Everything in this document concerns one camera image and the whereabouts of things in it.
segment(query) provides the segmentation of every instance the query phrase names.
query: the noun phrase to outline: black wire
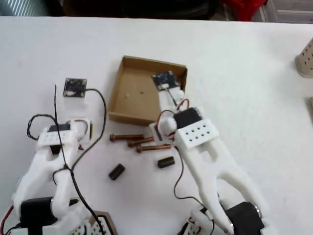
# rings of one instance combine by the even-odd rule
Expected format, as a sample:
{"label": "black wire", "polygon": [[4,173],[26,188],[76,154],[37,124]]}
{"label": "black wire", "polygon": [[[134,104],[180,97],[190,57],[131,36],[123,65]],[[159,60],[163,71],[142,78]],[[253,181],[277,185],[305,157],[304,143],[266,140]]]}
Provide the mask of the black wire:
{"label": "black wire", "polygon": [[59,140],[60,140],[61,151],[62,151],[63,160],[64,160],[64,168],[65,169],[69,169],[69,167],[67,165],[67,162],[65,160],[65,154],[64,154],[62,139],[61,139],[61,135],[60,135],[60,128],[59,128],[58,116],[57,116],[57,101],[56,101],[56,98],[57,98],[57,85],[54,85],[54,116],[55,116],[55,125],[57,126],[58,136],[59,136]]}
{"label": "black wire", "polygon": [[174,97],[172,96],[172,93],[171,93],[170,90],[167,89],[167,88],[166,88],[166,91],[168,92],[168,94],[170,94],[170,96],[171,96],[171,98],[172,98],[172,100],[173,100],[173,102],[174,102],[174,104],[175,104],[175,107],[176,107],[176,106],[177,106],[177,103],[176,103]]}
{"label": "black wire", "polygon": [[210,235],[212,235],[212,234],[213,234],[214,229],[215,229],[215,222],[214,222],[214,219],[212,219],[212,224],[213,224],[213,228],[212,228],[212,231],[211,231]]}
{"label": "black wire", "polygon": [[17,225],[15,225],[14,227],[12,227],[12,228],[10,228],[4,235],[8,235],[9,234],[9,232],[11,232],[11,230],[13,230],[13,229],[17,229],[17,228],[19,228],[21,226],[21,223],[18,223]]}
{"label": "black wire", "polygon": [[67,165],[67,162],[66,162],[66,159],[65,159],[65,155],[64,155],[64,150],[63,150],[63,144],[62,144],[62,139],[61,139],[61,135],[60,135],[60,129],[59,129],[59,124],[57,122],[57,108],[56,108],[56,91],[57,91],[57,88],[56,88],[56,85],[54,87],[54,114],[55,114],[55,117],[49,115],[49,114],[37,114],[37,115],[34,115],[30,121],[28,122],[28,126],[27,126],[27,136],[30,137],[31,139],[33,140],[38,140],[39,137],[34,137],[30,134],[30,127],[32,125],[32,122],[35,118],[37,117],[46,117],[46,118],[51,118],[56,127],[57,127],[57,132],[58,132],[58,136],[59,136],[59,141],[60,141],[60,145],[61,145],[61,151],[62,151],[62,155],[63,155],[63,160],[64,160],[64,167],[55,171],[53,174],[52,174],[52,178],[53,178],[53,181],[54,183],[56,184],[55,180],[54,180],[54,175],[57,173],[57,172],[60,172],[62,170],[69,170],[70,171],[70,175],[72,177],[72,181],[73,181],[73,184],[75,186],[75,189],[76,189],[76,192],[80,198],[80,200],[82,201],[82,203],[85,205],[85,207],[88,209],[88,211],[92,214],[92,216],[94,217],[94,219],[96,220],[96,222],[98,223],[99,227],[100,227],[100,231],[101,231],[101,234],[102,235],[105,235],[104,233],[104,230],[103,230],[103,227],[101,225],[101,222],[100,220],[98,219],[97,215],[95,214],[95,212],[91,209],[91,207],[88,205],[88,203],[85,201],[84,197],[82,196],[79,188],[78,188],[78,185],[77,185],[77,182],[76,182],[76,179],[75,179],[75,176],[74,176],[74,167],[75,165],[79,162],[79,160],[81,160],[81,158],[86,154],[87,151],[89,151],[100,139],[101,137],[103,136],[103,133],[104,133],[104,129],[105,129],[105,124],[106,124],[106,115],[107,115],[107,106],[106,106],[106,103],[105,103],[105,100],[102,96],[102,94],[96,90],[96,89],[86,89],[86,91],[96,91],[100,94],[101,98],[102,98],[102,101],[104,103],[104,108],[105,108],[105,116],[104,116],[104,124],[103,124],[103,128],[102,128],[102,132],[101,132],[101,135],[100,137],[76,160],[76,162],[74,163],[72,169],[68,167]]}
{"label": "black wire", "polygon": [[95,142],[93,142],[92,145],[90,145],[79,157],[78,159],[74,162],[73,166],[72,166],[72,170],[75,169],[76,165],[78,164],[78,162],[82,159],[82,157],[89,151],[91,150],[92,147],[95,146],[96,143],[98,143],[98,141],[102,138],[103,136],[103,133],[104,133],[104,130],[106,128],[106,122],[107,122],[107,104],[106,104],[106,101],[105,99],[103,98],[102,94],[97,90],[97,89],[93,89],[93,88],[89,88],[89,89],[85,89],[85,91],[94,91],[94,92],[97,92],[101,99],[102,99],[102,102],[103,102],[103,105],[104,105],[104,119],[103,119],[103,126],[102,126],[102,130],[101,130],[101,133],[100,133],[100,136],[98,137],[98,139],[95,140]]}
{"label": "black wire", "polygon": [[[106,123],[107,106],[106,106],[106,103],[105,103],[105,100],[104,100],[102,94],[101,94],[98,90],[96,90],[96,89],[86,89],[86,91],[97,91],[97,92],[100,94],[100,96],[101,96],[101,98],[102,98],[102,100],[103,100],[103,102],[104,102],[105,116],[104,116],[104,126],[103,126],[103,129],[102,129],[101,135],[100,135],[100,138],[101,138],[102,135],[103,135],[104,128],[105,128],[105,123]],[[54,86],[54,114],[55,114],[55,119],[57,120],[56,93],[57,93],[57,86],[55,85],[55,86]],[[60,135],[59,125],[56,124],[56,126],[57,126],[58,135],[59,135],[61,150],[62,150],[62,154],[63,154],[63,158],[64,158],[64,164],[65,164],[65,165],[64,165],[64,168],[65,168],[65,169],[68,169],[68,170],[70,171],[70,175],[71,175],[71,177],[72,177],[72,181],[73,181],[73,184],[74,184],[74,186],[75,186],[75,189],[76,189],[76,192],[77,192],[77,194],[78,194],[79,199],[82,201],[82,203],[85,205],[85,207],[87,208],[87,210],[92,214],[92,216],[94,217],[94,219],[95,219],[96,222],[98,223],[99,229],[100,229],[100,231],[101,231],[101,234],[102,234],[102,235],[105,235],[104,230],[103,230],[103,227],[102,227],[102,224],[101,224],[100,220],[98,219],[98,216],[95,214],[95,212],[92,210],[92,208],[88,205],[88,203],[86,202],[86,200],[85,200],[84,197],[82,196],[82,194],[81,194],[81,192],[80,192],[80,190],[79,190],[79,188],[78,188],[78,185],[77,185],[77,182],[76,182],[76,179],[75,179],[75,176],[74,176],[74,171],[73,171],[75,165],[79,162],[79,160],[84,156],[84,154],[85,154],[88,150],[90,150],[90,149],[100,140],[100,138],[98,138],[98,139],[97,139],[97,140],[96,140],[96,141],[95,141],[95,142],[94,142],[77,160],[76,160],[76,162],[74,163],[72,169],[70,169],[70,168],[68,167],[67,163],[66,163],[66,160],[65,160],[64,151],[63,151],[63,145],[62,145],[62,141],[61,141],[61,135]]]}
{"label": "black wire", "polygon": [[[180,181],[180,179],[182,178],[182,175],[183,175],[183,173],[184,173],[184,162],[182,161],[182,156],[181,156],[181,154],[180,154],[178,148],[175,147],[175,149],[177,150],[177,152],[178,152],[178,154],[179,154],[179,157],[180,157],[180,161],[181,161],[181,173],[180,173],[180,176],[179,176],[179,178],[177,179],[177,181],[176,181],[176,183],[175,183],[175,185],[174,185],[174,195],[175,195],[175,197],[176,197],[177,199],[188,199],[188,198],[194,199],[194,200],[196,200],[201,206],[203,206],[203,207],[205,208],[205,206],[204,206],[197,198],[195,198],[195,197],[191,197],[191,196],[189,196],[189,197],[178,197],[178,196],[176,195],[176,187],[177,187],[177,184],[179,183],[179,181]],[[214,229],[215,229],[215,222],[214,222],[214,219],[212,219],[212,223],[213,223],[213,228],[212,228],[212,231],[211,231],[210,235],[213,235],[213,232],[214,232]]]}
{"label": "black wire", "polygon": [[176,194],[176,187],[177,187],[177,184],[179,183],[179,181],[181,180],[182,178],[182,175],[184,173],[184,162],[182,161],[182,157],[181,157],[181,154],[178,150],[177,147],[175,147],[175,149],[177,150],[178,154],[179,154],[179,157],[180,157],[180,161],[181,161],[181,173],[180,173],[180,176],[178,177],[175,185],[174,185],[174,196],[177,198],[177,199],[193,199],[195,201],[197,201],[201,206],[203,206],[205,208],[205,206],[195,197],[192,197],[192,196],[188,196],[188,197],[178,197],[177,194]]}

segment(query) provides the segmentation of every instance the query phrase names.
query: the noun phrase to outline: electronic component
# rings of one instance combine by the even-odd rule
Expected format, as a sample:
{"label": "electronic component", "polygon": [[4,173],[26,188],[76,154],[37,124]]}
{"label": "electronic component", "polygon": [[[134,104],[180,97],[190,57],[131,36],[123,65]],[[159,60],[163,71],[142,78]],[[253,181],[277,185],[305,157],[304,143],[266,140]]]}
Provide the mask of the electronic component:
{"label": "electronic component", "polygon": [[153,137],[148,137],[148,138],[144,138],[142,140],[137,140],[137,141],[127,141],[127,145],[128,147],[134,147],[135,145],[138,145],[141,143],[152,142],[153,140],[154,140]]}
{"label": "electronic component", "polygon": [[125,167],[120,163],[113,169],[113,171],[111,171],[109,177],[114,181],[124,172],[124,170]]}
{"label": "electronic component", "polygon": [[53,197],[35,198],[21,204],[21,227],[28,228],[28,234],[42,234],[42,227],[51,225],[57,218],[51,211]]}
{"label": "electronic component", "polygon": [[145,138],[144,135],[115,135],[110,134],[110,141],[114,142],[116,140],[141,140]]}
{"label": "electronic component", "polygon": [[172,71],[152,75],[152,80],[158,91],[179,87],[179,81]]}
{"label": "electronic component", "polygon": [[63,97],[85,98],[87,79],[67,78],[65,80]]}
{"label": "electronic component", "polygon": [[[59,131],[68,131],[70,130],[70,124],[65,123],[65,124],[59,124]],[[49,127],[48,132],[53,132],[53,131],[58,131],[58,128],[56,125],[52,125]]]}
{"label": "electronic component", "polygon": [[264,228],[259,209],[250,202],[242,202],[225,211],[234,226],[234,233],[260,235]]}
{"label": "electronic component", "polygon": [[149,150],[160,150],[160,149],[170,149],[172,146],[170,144],[165,145],[151,145],[151,146],[141,146],[138,145],[136,147],[137,153],[141,153],[142,151],[149,151]]}
{"label": "electronic component", "polygon": [[199,111],[195,108],[189,108],[179,113],[174,114],[173,118],[176,121],[177,129],[189,126],[197,121],[202,120]]}
{"label": "electronic component", "polygon": [[168,167],[170,165],[174,165],[175,164],[175,160],[174,160],[174,157],[168,157],[168,158],[164,158],[164,159],[161,159],[157,162],[157,166],[158,168],[162,169],[162,168],[165,168],[165,167]]}

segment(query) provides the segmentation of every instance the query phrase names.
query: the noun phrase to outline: screw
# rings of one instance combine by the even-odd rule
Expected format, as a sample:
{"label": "screw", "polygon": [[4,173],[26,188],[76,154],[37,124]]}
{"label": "screw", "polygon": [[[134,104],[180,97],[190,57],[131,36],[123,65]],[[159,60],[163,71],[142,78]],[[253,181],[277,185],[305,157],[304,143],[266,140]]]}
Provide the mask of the screw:
{"label": "screw", "polygon": [[140,140],[145,138],[144,135],[115,135],[115,134],[110,134],[110,141],[114,142],[116,140]]}
{"label": "screw", "polygon": [[130,141],[127,141],[127,145],[128,145],[128,147],[134,147],[137,144],[147,143],[147,142],[151,142],[151,141],[153,141],[153,137],[144,138],[144,139],[138,140],[138,141],[130,140]]}
{"label": "screw", "polygon": [[142,151],[148,151],[148,150],[159,150],[159,149],[170,149],[172,146],[170,144],[165,145],[152,145],[152,146],[141,146],[138,145],[136,147],[137,153],[141,153]]}

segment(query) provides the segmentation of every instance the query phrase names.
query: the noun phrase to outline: open cardboard box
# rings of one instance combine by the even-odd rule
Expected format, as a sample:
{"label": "open cardboard box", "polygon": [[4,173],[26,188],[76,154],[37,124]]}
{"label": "open cardboard box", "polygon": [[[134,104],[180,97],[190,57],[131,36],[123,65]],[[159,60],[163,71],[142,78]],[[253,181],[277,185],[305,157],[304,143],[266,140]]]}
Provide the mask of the open cardboard box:
{"label": "open cardboard box", "polygon": [[170,70],[185,90],[185,65],[123,56],[109,103],[110,120],[143,126],[155,122],[160,108],[152,75]]}

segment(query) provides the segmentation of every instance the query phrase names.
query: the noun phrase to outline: white table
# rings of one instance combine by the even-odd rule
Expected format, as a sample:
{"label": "white table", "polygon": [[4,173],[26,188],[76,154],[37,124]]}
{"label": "white table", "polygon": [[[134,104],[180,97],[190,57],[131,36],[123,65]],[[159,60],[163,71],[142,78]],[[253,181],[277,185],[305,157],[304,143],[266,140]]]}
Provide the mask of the white table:
{"label": "white table", "polygon": [[[312,25],[1,17],[0,32],[1,213],[34,156],[27,122],[36,113],[53,113],[54,84],[59,119],[65,120],[66,77],[87,78],[88,87],[98,88],[108,102],[121,57],[132,55],[185,64],[191,104],[205,107],[238,164],[258,184],[280,234],[311,233],[313,127],[305,99],[313,95],[313,80],[298,75],[294,57],[313,36]],[[96,94],[86,102],[97,135],[103,107]],[[37,120],[32,132],[48,124]],[[160,170],[156,160],[174,151],[137,154],[124,142],[108,141],[113,132],[143,131],[108,121],[103,140],[77,166],[78,184],[95,210],[111,214],[119,234],[173,235],[196,205],[173,196],[178,156],[173,167]],[[126,171],[112,182],[108,173],[118,163]],[[238,192],[223,183],[220,188],[231,205],[240,202]],[[53,190],[51,184],[40,196]],[[197,196],[188,170],[178,193]]]}

